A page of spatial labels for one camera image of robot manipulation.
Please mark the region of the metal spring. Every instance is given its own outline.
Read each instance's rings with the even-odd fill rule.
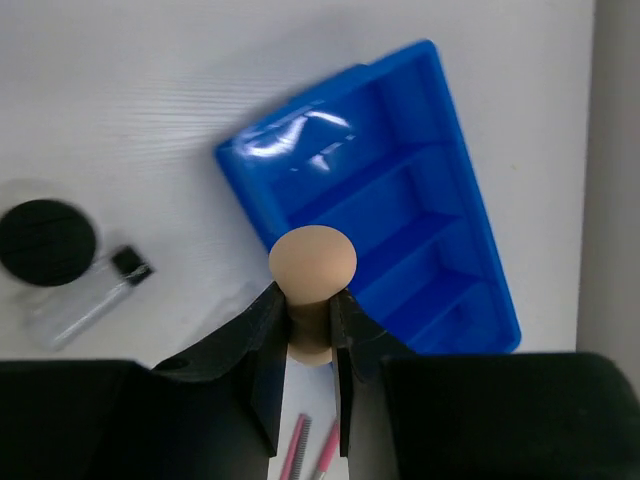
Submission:
[[[309,440],[309,429],[311,428],[311,418],[305,416],[302,424],[302,430],[300,431],[300,439],[298,440],[298,446],[296,447],[296,455],[293,458],[293,465],[291,466],[291,475],[289,480],[299,480],[300,472],[302,471],[302,461],[304,460],[304,452],[307,448],[307,441]]]

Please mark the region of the pink handle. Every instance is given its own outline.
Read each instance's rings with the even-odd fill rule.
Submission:
[[[302,425],[304,424],[305,418],[306,416],[304,414],[300,414],[300,416],[298,417],[298,422],[296,423],[296,427],[293,429],[293,435],[291,436],[291,441],[289,442],[289,450],[287,450],[287,456],[284,460],[284,465],[282,466],[280,480],[289,480],[289,476],[291,475],[291,468],[293,467],[293,460],[296,456],[296,449],[298,448],[298,441],[300,440],[300,434],[302,433]]]
[[[340,428],[338,427],[338,421],[336,420],[333,423],[331,433],[329,433],[329,437],[327,438],[327,441],[324,444],[324,448],[322,449],[320,460],[318,460],[317,471],[326,472],[329,470],[329,465],[331,465],[331,460],[333,460],[333,455],[336,453],[336,448],[338,448],[339,443]]]

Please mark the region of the pink brush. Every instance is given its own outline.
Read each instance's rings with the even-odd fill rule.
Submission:
[[[333,460],[333,455],[336,452],[336,448],[338,448],[338,444],[340,443],[340,427],[338,426],[338,421],[336,420],[333,423],[333,427],[331,428],[331,432],[329,433],[329,437],[324,444],[324,448],[322,449],[322,454],[320,455],[320,459],[318,460],[318,465],[316,465],[316,471],[313,474],[313,480],[322,480],[324,476],[329,471],[329,465],[331,465],[331,460]]]
[[[296,427],[293,429],[291,442],[289,442],[289,450],[282,466],[280,480],[291,480],[300,477],[300,467],[302,466],[302,458],[306,448],[307,437],[309,435],[309,426],[311,419],[301,413],[298,417]]]

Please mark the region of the gray wall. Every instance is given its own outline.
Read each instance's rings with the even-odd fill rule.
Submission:
[[[640,1],[600,0],[578,349],[615,360],[640,392]]]

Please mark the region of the black vial cap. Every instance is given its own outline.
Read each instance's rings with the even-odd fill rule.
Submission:
[[[149,263],[129,245],[116,250],[111,256],[111,263],[132,287],[140,285],[153,273]]]

